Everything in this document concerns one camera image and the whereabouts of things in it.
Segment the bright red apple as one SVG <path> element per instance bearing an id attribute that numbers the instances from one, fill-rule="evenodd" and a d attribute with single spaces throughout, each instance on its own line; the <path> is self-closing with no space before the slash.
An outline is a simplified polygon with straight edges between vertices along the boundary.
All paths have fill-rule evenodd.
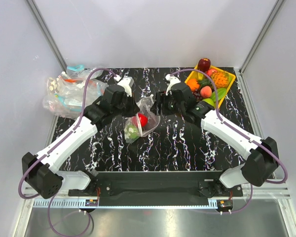
<path id="1" fill-rule="evenodd" d="M 140 113 L 138 113 L 138 117 L 139 117 L 141 127 L 145 127 L 146 124 L 148 123 L 148 118 L 145 115 Z"/>

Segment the wrinkled green round fruit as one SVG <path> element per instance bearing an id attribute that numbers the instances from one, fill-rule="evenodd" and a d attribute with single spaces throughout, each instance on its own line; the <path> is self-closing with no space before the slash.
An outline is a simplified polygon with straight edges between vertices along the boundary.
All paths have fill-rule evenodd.
<path id="1" fill-rule="evenodd" d="M 127 139 L 135 139 L 140 136 L 138 128 L 133 124 L 127 125 L 124 129 L 124 133 Z"/>

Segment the clear zip top bag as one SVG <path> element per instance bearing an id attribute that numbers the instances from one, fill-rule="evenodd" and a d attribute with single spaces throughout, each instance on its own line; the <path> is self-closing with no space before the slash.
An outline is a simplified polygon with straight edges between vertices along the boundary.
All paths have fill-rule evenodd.
<path id="1" fill-rule="evenodd" d="M 151 134 L 160 123 L 160 116 L 155 115 L 150 109 L 153 106 L 153 95 L 142 98 L 138 103 L 140 111 L 128 118 L 124 126 L 124 139 L 126 143 L 133 143 L 139 138 Z"/>

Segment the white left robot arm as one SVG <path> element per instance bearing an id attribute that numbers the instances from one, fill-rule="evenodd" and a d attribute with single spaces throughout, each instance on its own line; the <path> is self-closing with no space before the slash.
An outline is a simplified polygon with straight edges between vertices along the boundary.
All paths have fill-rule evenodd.
<path id="1" fill-rule="evenodd" d="M 87 106 L 75 123 L 57 140 L 36 155 L 22 157 L 22 182 L 27 182 L 37 195 L 48 199 L 60 190 L 95 193 L 95 176 L 88 171 L 60 171 L 66 159 L 90 137 L 122 115 L 132 117 L 139 112 L 131 86 L 118 83 L 105 89 L 104 95 Z"/>

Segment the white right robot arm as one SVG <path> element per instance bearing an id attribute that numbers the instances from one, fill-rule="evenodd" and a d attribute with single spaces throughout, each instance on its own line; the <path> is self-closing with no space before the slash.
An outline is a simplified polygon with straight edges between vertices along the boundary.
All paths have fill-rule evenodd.
<path id="1" fill-rule="evenodd" d="M 214 190 L 220 196 L 227 195 L 237 185 L 262 186 L 279 166 L 275 159 L 277 144 L 274 139 L 261 139 L 236 126 L 214 106 L 205 101 L 198 102 L 183 82 L 157 92 L 151 111 L 156 115 L 182 115 L 186 122 L 219 137 L 245 159 L 244 164 L 225 170 L 214 183 Z"/>

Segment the dark purple grape bunch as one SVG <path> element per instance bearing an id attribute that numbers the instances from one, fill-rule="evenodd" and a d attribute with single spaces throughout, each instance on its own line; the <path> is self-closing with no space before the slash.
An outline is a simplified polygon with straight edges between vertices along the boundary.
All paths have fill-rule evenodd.
<path id="1" fill-rule="evenodd" d="M 201 96 L 200 92 L 199 91 L 194 91 L 193 93 L 193 96 L 195 97 L 196 101 L 202 101 L 204 98 Z"/>

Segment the orange fruit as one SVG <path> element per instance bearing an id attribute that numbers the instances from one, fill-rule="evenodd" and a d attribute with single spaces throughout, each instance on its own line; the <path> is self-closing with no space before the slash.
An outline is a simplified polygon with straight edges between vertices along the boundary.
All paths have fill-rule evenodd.
<path id="1" fill-rule="evenodd" d="M 192 92 L 197 91 L 200 88 L 200 84 L 198 83 L 197 79 L 189 79 L 186 83 Z"/>

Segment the pink peach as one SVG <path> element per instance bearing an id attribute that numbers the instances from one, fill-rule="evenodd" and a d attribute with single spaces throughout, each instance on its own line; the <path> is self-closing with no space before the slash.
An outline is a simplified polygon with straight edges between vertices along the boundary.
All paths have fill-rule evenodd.
<path id="1" fill-rule="evenodd" d="M 203 99 L 210 98 L 212 96 L 212 89 L 210 86 L 205 86 L 201 88 L 200 95 Z"/>

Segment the smooth green apple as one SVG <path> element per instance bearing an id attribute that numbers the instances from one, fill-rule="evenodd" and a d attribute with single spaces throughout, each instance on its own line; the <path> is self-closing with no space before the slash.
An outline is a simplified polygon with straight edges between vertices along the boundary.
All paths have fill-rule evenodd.
<path id="1" fill-rule="evenodd" d="M 211 98 L 205 98 L 202 101 L 208 103 L 209 105 L 211 105 L 213 107 L 215 107 L 215 103 Z"/>

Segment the yellow plastic fruit tray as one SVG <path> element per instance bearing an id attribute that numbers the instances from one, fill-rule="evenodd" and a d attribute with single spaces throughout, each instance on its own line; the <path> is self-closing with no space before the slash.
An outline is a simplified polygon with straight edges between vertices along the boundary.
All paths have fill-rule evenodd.
<path id="1" fill-rule="evenodd" d="M 227 72 L 226 70 L 223 70 L 223 69 L 220 69 L 220 68 L 217 68 L 213 65 L 210 66 L 210 69 L 206 72 L 206 74 L 210 77 L 210 75 L 213 73 L 213 72 L 217 72 L 217 71 L 220 71 L 220 72 L 226 72 L 229 74 L 229 86 L 226 88 L 227 89 L 227 92 L 226 92 L 226 95 L 227 93 L 229 92 L 232 84 L 234 83 L 235 79 L 236 79 L 236 76 L 230 72 Z M 207 79 L 206 76 L 204 76 L 203 74 L 201 73 L 198 73 L 198 72 L 195 72 L 195 71 L 192 71 L 189 76 L 187 77 L 187 79 L 185 80 L 185 83 L 187 83 L 187 81 L 189 79 L 197 79 L 198 83 L 200 84 L 200 88 L 198 89 L 198 91 L 200 92 L 201 88 L 205 87 L 205 86 L 210 86 L 211 89 L 212 89 L 212 92 L 214 91 L 214 88 L 212 86 L 212 84 L 210 83 L 210 81 Z M 223 97 L 220 101 L 217 101 L 215 102 L 215 106 L 216 106 L 216 103 L 218 104 L 218 108 L 221 106 L 223 100 L 225 99 L 225 97 Z"/>

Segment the green star fruit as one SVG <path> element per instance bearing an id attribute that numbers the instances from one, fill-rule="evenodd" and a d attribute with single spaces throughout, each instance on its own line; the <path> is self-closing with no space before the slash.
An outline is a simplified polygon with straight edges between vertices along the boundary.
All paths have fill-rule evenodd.
<path id="1" fill-rule="evenodd" d="M 213 93 L 212 93 L 212 95 L 211 95 L 210 98 L 214 102 L 220 101 L 223 97 L 225 97 L 226 92 L 227 92 L 227 89 L 226 88 L 218 88 L 216 92 L 213 91 Z"/>

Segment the dark red apple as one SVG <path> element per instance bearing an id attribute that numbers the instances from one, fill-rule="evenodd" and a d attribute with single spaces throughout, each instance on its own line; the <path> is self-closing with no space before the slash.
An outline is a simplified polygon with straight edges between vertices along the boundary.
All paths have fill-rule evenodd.
<path id="1" fill-rule="evenodd" d="M 211 60 L 208 58 L 202 58 L 199 60 L 197 69 L 202 72 L 207 72 L 210 69 Z"/>

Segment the orange pineapple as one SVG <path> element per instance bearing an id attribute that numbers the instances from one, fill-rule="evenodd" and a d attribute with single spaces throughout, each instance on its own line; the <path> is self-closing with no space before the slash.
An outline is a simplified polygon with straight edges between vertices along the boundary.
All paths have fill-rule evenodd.
<path id="1" fill-rule="evenodd" d="M 214 82 L 217 89 L 219 88 L 227 88 L 229 86 L 229 74 L 226 72 L 213 72 L 210 75 L 210 78 Z"/>

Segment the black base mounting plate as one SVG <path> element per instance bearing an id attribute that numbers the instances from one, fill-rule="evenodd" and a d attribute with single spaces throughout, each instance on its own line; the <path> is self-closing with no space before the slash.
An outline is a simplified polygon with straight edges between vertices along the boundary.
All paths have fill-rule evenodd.
<path id="1" fill-rule="evenodd" d="M 219 184 L 222 171 L 131 171 L 131 172 L 99 172 L 89 175 L 90 183 L 85 188 L 70 188 L 69 195 L 93 196 L 97 191 L 103 197 L 123 192 L 165 193 L 184 192 L 213 197 L 242 197 L 240 185 L 224 188 Z"/>

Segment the aluminium frame rail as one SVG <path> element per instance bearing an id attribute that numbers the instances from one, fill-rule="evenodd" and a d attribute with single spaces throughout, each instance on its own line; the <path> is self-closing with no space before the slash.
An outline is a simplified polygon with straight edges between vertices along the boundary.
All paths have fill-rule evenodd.
<path id="1" fill-rule="evenodd" d="M 101 192 L 95 197 L 74 197 L 65 193 L 60 193 L 54 199 L 34 198 L 32 207 L 36 208 L 79 208 L 91 211 L 96 208 L 101 209 L 214 209 L 223 212 L 233 208 L 233 201 L 242 200 L 245 204 L 253 199 L 289 199 L 289 191 L 285 184 L 272 186 L 269 183 L 261 187 L 243 184 L 232 188 L 223 196 L 210 194 L 206 190 L 190 193 L 134 193 L 123 192 L 113 195 L 112 185 L 110 190 L 101 188 Z"/>

